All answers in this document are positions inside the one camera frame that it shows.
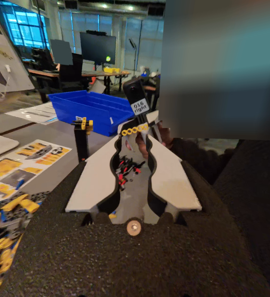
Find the person's right hand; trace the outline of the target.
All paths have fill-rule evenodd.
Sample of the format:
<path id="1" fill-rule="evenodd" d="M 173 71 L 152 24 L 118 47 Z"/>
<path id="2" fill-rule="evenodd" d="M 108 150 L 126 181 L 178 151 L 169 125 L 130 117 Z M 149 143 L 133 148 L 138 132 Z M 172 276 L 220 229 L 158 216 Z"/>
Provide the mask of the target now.
<path id="1" fill-rule="evenodd" d="M 170 128 L 162 127 L 161 124 L 162 122 L 158 123 L 158 128 L 162 139 L 162 145 L 170 150 L 173 146 L 174 138 L 172 138 L 170 135 Z M 148 159 L 146 144 L 144 143 L 143 137 L 140 134 L 138 134 L 136 137 L 136 143 L 143 158 Z"/>

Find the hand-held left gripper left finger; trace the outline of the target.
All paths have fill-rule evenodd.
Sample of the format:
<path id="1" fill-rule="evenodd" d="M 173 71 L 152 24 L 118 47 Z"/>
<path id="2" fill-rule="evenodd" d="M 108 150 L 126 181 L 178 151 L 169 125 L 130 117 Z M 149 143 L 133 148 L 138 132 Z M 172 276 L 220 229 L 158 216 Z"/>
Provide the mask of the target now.
<path id="1" fill-rule="evenodd" d="M 119 164 L 122 139 L 115 136 L 85 161 L 66 212 L 112 213 L 120 204 Z"/>

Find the white paper sheets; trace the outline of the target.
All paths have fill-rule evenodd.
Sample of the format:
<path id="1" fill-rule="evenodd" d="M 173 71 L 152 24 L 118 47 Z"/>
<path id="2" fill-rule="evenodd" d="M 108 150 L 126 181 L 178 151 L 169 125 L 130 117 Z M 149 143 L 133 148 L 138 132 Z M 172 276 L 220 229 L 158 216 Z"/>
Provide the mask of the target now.
<path id="1" fill-rule="evenodd" d="M 55 109 L 53 108 L 51 102 L 29 107 L 26 109 L 22 108 L 19 110 L 7 112 L 5 114 L 43 125 L 48 125 L 50 123 L 58 121 Z"/>

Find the blue plastic bin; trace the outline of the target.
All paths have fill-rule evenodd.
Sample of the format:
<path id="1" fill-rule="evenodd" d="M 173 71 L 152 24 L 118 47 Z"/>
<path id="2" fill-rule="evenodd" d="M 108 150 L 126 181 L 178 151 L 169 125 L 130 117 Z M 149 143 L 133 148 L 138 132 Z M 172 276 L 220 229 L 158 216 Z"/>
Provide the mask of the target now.
<path id="1" fill-rule="evenodd" d="M 127 99 L 87 91 L 48 95 L 59 121 L 71 124 L 86 117 L 93 121 L 95 133 L 112 136 L 118 125 L 134 117 Z"/>

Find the person's dark sweater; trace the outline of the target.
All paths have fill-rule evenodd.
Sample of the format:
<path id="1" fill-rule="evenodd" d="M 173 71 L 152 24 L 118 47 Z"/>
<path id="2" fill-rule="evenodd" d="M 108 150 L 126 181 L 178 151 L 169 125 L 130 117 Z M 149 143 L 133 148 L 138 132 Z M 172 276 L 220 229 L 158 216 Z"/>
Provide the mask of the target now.
<path id="1" fill-rule="evenodd" d="M 270 140 L 244 140 L 214 183 L 270 286 Z"/>

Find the instruction board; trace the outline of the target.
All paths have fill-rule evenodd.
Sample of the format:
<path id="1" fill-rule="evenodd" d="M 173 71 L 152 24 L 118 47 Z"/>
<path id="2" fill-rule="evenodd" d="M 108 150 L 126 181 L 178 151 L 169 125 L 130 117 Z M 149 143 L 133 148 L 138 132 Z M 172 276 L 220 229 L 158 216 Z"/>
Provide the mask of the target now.
<path id="1" fill-rule="evenodd" d="M 35 86 L 10 40 L 0 34 L 0 101 L 6 93 L 34 90 Z"/>

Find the wooden office desk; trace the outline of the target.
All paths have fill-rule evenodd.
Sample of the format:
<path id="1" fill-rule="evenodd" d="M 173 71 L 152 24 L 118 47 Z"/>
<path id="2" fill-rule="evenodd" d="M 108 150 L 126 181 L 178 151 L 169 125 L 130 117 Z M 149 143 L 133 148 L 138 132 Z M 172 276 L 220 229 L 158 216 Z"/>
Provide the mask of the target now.
<path id="1" fill-rule="evenodd" d="M 58 77 L 60 76 L 59 72 L 51 72 L 51 71 L 40 71 L 35 69 L 29 69 L 28 71 L 31 74 L 41 75 L 41 76 L 48 76 L 48 77 Z M 101 72 L 101 71 L 82 71 L 82 77 L 103 77 L 104 78 L 104 85 L 106 86 L 105 93 L 107 95 L 110 94 L 111 88 L 111 79 L 110 77 L 115 77 L 119 79 L 119 91 L 122 89 L 122 78 L 126 78 L 130 75 L 130 72 L 122 71 L 118 73 L 108 73 L 108 72 Z"/>

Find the yellow holed beam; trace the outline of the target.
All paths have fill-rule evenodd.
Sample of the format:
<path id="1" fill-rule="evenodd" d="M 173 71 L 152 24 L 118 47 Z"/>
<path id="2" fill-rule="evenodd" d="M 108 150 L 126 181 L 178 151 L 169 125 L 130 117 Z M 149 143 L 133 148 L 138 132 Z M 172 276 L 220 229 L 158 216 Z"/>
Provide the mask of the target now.
<path id="1" fill-rule="evenodd" d="M 144 124 L 144 125 L 139 125 L 139 126 L 136 126 L 133 128 L 128 128 L 128 129 L 122 130 L 120 133 L 122 136 L 129 136 L 132 134 L 137 134 L 138 132 L 141 133 L 143 131 L 148 131 L 148 129 L 149 129 L 148 124 Z"/>

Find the black stand with yellow parts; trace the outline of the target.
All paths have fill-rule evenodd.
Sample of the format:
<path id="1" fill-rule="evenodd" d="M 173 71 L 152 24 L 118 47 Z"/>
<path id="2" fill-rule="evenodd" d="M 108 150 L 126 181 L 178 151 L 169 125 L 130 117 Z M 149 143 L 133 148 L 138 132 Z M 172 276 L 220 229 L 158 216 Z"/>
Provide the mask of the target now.
<path id="1" fill-rule="evenodd" d="M 74 136 L 79 163 L 89 158 L 88 136 L 93 131 L 93 121 L 86 117 L 71 123 L 74 126 Z"/>

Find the pile of small connector pins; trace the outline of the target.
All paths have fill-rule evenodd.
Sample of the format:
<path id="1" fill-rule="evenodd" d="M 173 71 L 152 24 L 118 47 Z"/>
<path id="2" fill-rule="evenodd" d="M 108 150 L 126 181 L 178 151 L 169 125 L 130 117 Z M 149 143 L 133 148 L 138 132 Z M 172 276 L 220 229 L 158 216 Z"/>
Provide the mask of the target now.
<path id="1" fill-rule="evenodd" d="M 133 182 L 134 177 L 141 173 L 141 168 L 145 163 L 145 161 L 137 163 L 133 158 L 128 158 L 126 155 L 120 157 L 116 174 L 118 176 L 119 190 L 121 192 L 125 190 L 126 183 Z"/>

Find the printed instruction sheet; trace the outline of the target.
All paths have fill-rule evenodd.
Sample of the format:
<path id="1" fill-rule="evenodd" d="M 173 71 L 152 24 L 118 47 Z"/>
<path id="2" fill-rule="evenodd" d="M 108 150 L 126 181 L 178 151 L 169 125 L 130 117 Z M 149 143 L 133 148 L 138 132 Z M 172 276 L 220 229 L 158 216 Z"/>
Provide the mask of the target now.
<path id="1" fill-rule="evenodd" d="M 13 197 L 72 149 L 36 139 L 0 157 L 0 201 Z"/>

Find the black microphone stand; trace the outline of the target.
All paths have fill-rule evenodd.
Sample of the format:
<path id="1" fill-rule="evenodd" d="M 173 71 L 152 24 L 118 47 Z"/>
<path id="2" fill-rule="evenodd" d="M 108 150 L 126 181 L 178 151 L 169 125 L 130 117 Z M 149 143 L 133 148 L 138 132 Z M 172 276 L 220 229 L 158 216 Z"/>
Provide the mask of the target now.
<path id="1" fill-rule="evenodd" d="M 140 39 L 128 37 L 125 45 L 125 68 L 135 72 L 137 70 Z"/>

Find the pile of yellow building parts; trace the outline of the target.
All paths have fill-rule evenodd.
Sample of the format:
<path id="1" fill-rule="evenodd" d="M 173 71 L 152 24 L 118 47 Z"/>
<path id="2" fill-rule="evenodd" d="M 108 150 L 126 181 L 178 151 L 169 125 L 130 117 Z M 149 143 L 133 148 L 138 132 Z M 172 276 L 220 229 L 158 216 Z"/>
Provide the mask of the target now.
<path id="1" fill-rule="evenodd" d="M 0 286 L 30 220 L 49 194 L 49 191 L 32 195 L 19 192 L 0 201 Z"/>

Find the black computer monitor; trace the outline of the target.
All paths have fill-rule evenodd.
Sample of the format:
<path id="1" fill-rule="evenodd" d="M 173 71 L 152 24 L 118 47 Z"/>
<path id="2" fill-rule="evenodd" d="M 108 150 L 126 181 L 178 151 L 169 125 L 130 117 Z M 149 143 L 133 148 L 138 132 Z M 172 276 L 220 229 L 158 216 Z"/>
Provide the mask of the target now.
<path id="1" fill-rule="evenodd" d="M 97 65 L 116 63 L 116 37 L 80 32 L 81 55 Z"/>

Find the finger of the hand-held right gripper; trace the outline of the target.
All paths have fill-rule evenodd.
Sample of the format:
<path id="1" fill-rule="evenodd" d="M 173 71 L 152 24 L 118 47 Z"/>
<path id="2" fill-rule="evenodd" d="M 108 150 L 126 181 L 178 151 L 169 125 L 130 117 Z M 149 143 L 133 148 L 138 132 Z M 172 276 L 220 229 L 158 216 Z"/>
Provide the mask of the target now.
<path id="1" fill-rule="evenodd" d="M 137 120 L 126 121 L 126 122 L 118 125 L 117 134 L 121 135 L 120 132 L 122 130 L 125 130 L 125 129 L 128 129 L 128 128 L 133 128 L 133 127 L 136 127 L 136 126 L 139 126 L 139 125 L 144 125 L 144 124 L 147 124 L 147 122 L 138 122 Z M 138 134 L 140 134 L 143 137 L 144 143 L 146 144 L 147 131 L 143 131 L 141 133 L 138 132 L 137 134 L 132 134 L 132 135 L 129 135 L 129 136 L 122 136 L 121 135 L 122 137 L 125 137 L 125 139 L 128 142 L 131 150 L 133 150 L 133 151 L 137 150 L 136 137 L 137 137 Z"/>
<path id="2" fill-rule="evenodd" d="M 146 115 L 147 118 L 147 124 L 148 124 L 148 132 L 147 135 L 151 135 L 153 138 L 155 138 L 159 143 L 162 143 L 162 137 L 159 131 L 159 111 L 155 110 L 151 113 L 148 113 Z"/>

